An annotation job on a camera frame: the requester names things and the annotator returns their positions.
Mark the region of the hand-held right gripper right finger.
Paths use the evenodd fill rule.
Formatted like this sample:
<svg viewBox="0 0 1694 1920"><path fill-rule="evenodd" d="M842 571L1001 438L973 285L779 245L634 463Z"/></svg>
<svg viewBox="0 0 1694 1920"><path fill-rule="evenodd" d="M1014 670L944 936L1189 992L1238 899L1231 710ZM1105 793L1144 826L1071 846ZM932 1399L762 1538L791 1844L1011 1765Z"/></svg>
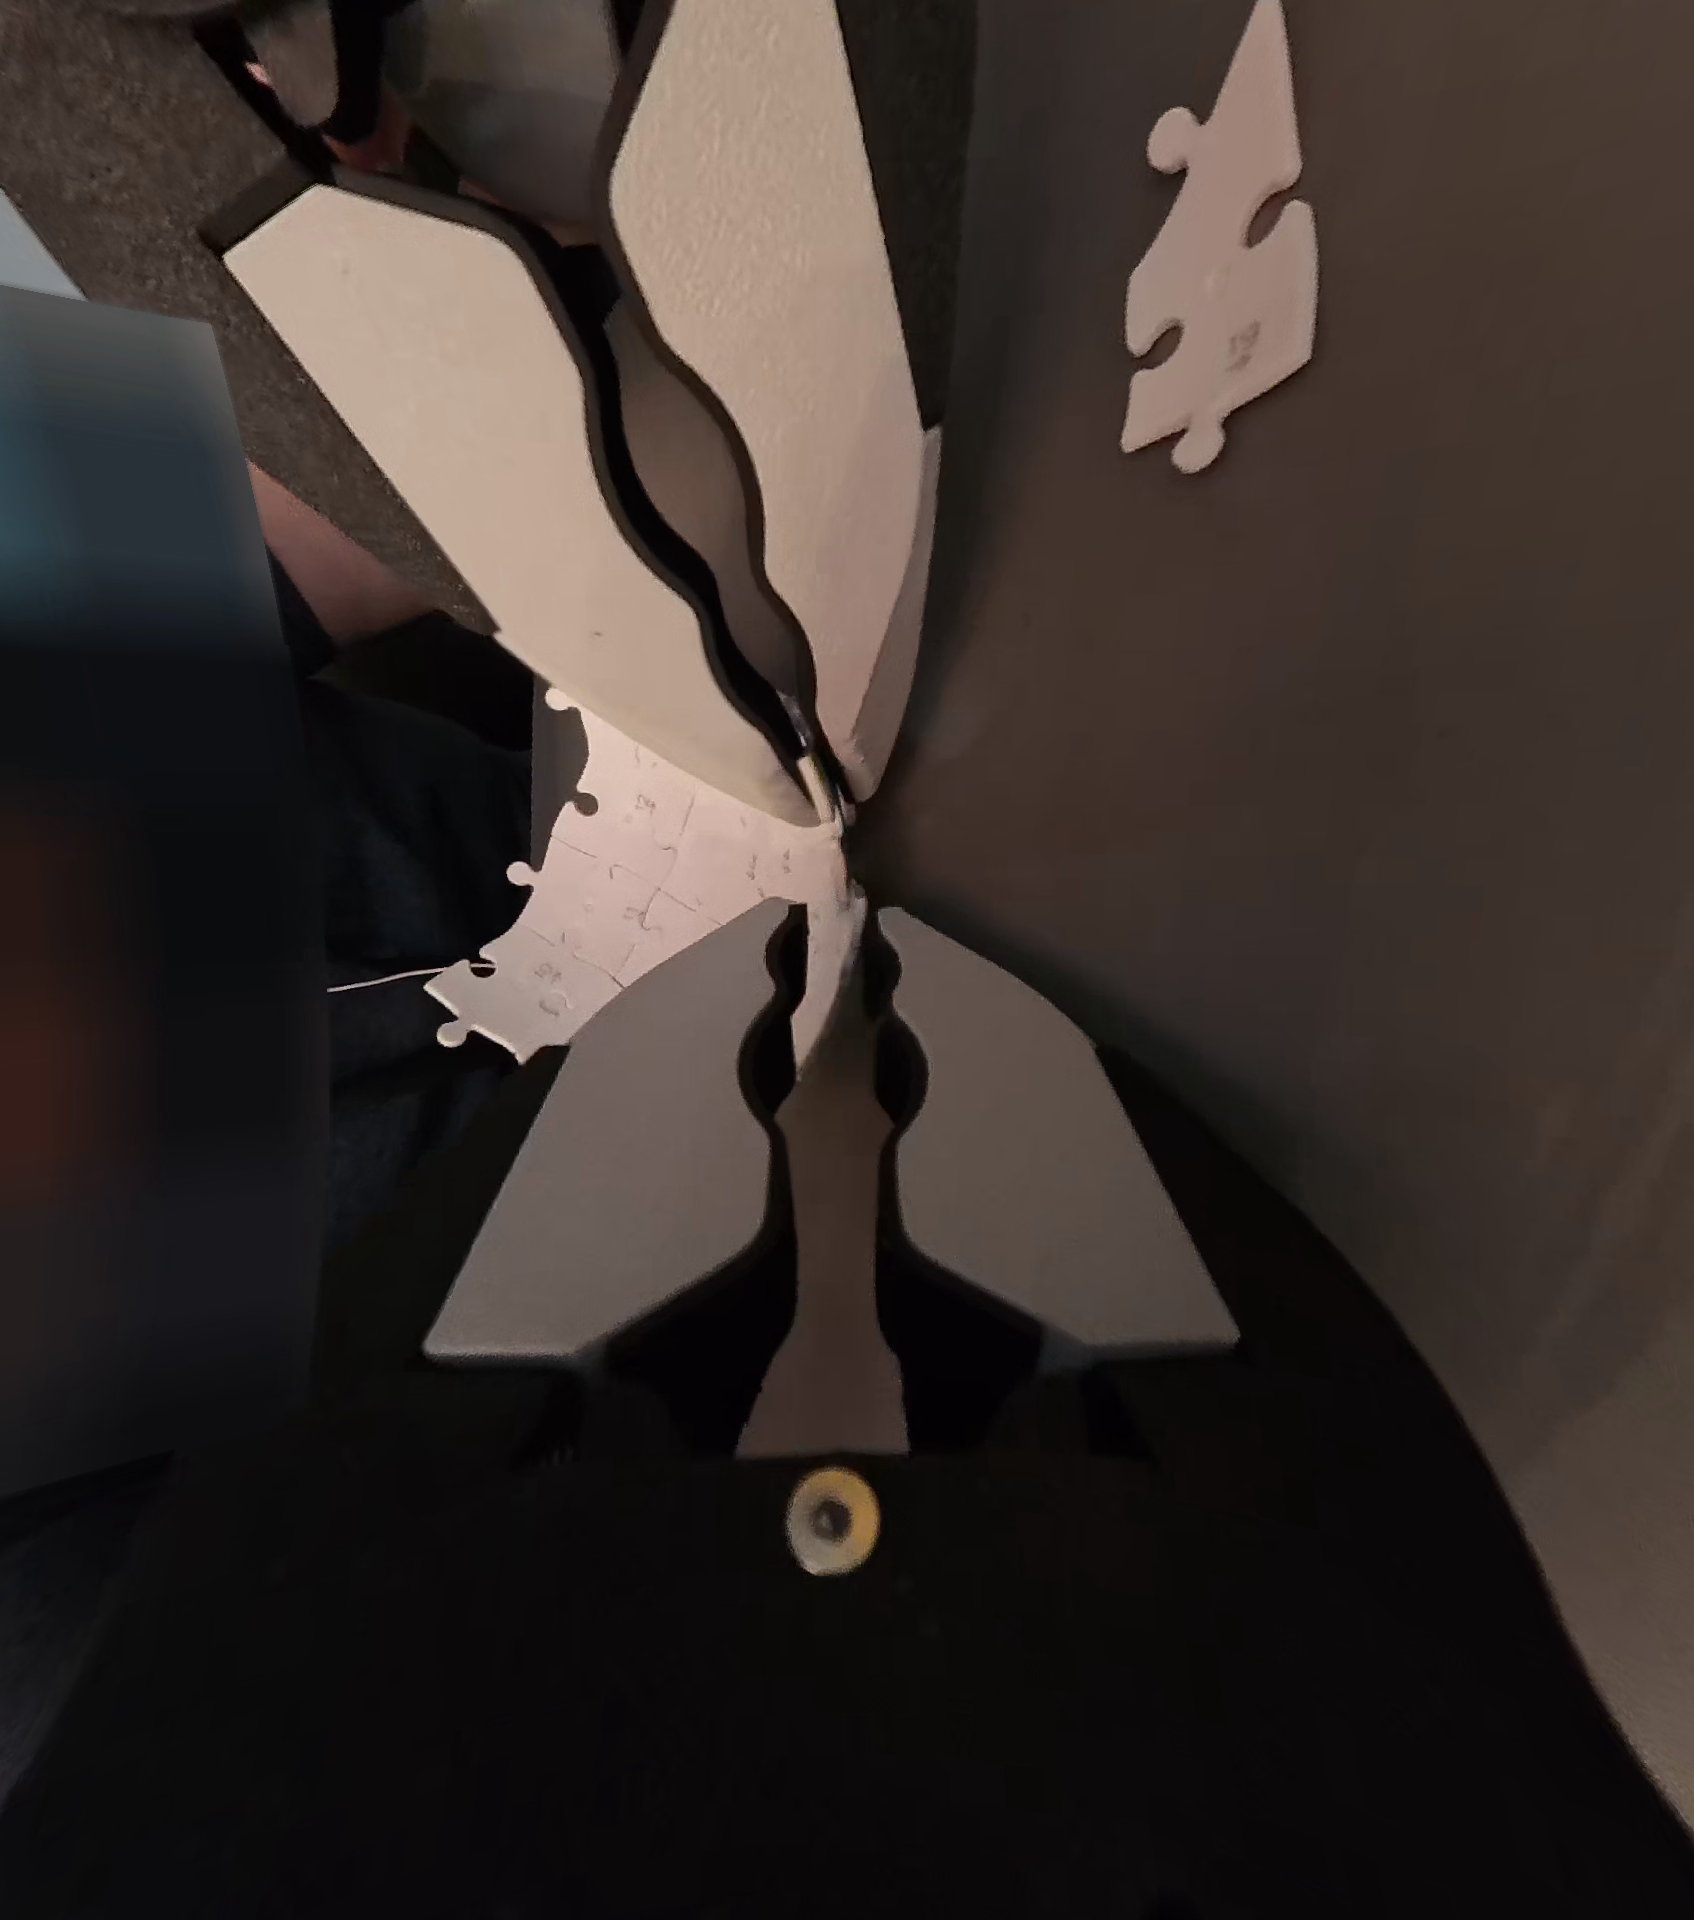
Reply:
<svg viewBox="0 0 1694 1920"><path fill-rule="evenodd" d="M920 1061L892 1141L901 1247L1057 1361L1231 1351L1238 1321L1086 1031L906 910L878 928Z"/></svg>

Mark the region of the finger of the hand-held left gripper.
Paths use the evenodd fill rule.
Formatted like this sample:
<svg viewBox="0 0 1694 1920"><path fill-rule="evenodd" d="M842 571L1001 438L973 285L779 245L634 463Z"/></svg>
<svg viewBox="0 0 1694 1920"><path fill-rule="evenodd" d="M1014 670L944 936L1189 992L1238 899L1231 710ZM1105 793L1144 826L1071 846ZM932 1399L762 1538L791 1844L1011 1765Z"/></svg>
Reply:
<svg viewBox="0 0 1694 1920"><path fill-rule="evenodd" d="M642 317L737 451L744 547L853 797L920 656L941 431L924 423L833 4L685 1L642 28L603 209Z"/></svg>
<svg viewBox="0 0 1694 1920"><path fill-rule="evenodd" d="M818 826L795 732L647 498L613 356L544 247L480 206L297 180L221 259L516 657L693 780Z"/></svg>

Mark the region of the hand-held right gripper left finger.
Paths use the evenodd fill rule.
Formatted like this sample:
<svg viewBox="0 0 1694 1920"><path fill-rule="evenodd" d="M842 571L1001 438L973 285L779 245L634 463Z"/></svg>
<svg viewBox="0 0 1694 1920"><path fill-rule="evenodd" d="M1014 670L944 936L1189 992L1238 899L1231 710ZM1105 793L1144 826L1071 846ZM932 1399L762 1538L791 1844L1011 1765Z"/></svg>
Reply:
<svg viewBox="0 0 1694 1920"><path fill-rule="evenodd" d="M751 1251L806 914L748 910L659 961L567 1043L427 1328L433 1363L585 1363Z"/></svg>

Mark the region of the white puzzle piece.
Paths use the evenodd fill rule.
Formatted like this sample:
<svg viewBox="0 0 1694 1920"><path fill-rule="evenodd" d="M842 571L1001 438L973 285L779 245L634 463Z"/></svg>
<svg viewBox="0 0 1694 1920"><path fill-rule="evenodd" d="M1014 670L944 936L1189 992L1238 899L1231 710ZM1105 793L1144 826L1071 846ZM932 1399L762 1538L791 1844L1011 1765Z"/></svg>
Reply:
<svg viewBox="0 0 1694 1920"><path fill-rule="evenodd" d="M848 879L843 890L806 902L806 952L800 995L788 1016L793 1076L804 1077L823 1043L860 966L868 899Z"/></svg>

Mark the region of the assembled white puzzle section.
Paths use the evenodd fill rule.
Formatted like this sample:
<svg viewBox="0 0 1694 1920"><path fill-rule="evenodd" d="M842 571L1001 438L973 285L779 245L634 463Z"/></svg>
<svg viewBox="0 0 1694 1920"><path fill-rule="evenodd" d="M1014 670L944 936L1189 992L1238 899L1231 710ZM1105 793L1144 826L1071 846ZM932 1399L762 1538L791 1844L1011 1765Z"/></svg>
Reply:
<svg viewBox="0 0 1694 1920"><path fill-rule="evenodd" d="M526 892L512 925L425 992L447 1017L436 1041L497 1043L516 1061L570 1043L654 972L764 899L842 892L846 808L793 826L698 780L559 690L538 683L546 716L580 722L585 762L552 820L546 856L508 865Z"/></svg>

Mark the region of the person's left forearm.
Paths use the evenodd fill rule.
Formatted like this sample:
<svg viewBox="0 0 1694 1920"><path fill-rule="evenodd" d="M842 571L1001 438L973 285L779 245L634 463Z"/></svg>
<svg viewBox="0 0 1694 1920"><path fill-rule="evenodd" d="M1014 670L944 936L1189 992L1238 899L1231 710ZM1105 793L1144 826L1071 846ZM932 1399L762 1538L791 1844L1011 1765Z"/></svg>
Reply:
<svg viewBox="0 0 1694 1920"><path fill-rule="evenodd" d="M283 571L336 650L347 650L436 611L427 597L278 477L254 460L247 460L245 467L267 558Z"/></svg>

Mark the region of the scattered loose puzzle pieces group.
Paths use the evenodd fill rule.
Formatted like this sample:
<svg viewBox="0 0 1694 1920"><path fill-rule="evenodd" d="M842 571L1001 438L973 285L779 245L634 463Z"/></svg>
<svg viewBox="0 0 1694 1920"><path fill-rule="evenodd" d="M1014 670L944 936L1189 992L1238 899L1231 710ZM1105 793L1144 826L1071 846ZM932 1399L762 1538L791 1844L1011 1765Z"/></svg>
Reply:
<svg viewBox="0 0 1694 1920"><path fill-rule="evenodd" d="M1145 159L1180 185L1126 281L1122 339L1136 369L1119 445L1136 454L1170 442L1170 463L1196 473L1218 460L1230 415L1314 354L1311 204L1287 199L1259 238L1248 233L1303 169L1280 1L1248 14L1206 115L1186 106L1158 115Z"/></svg>

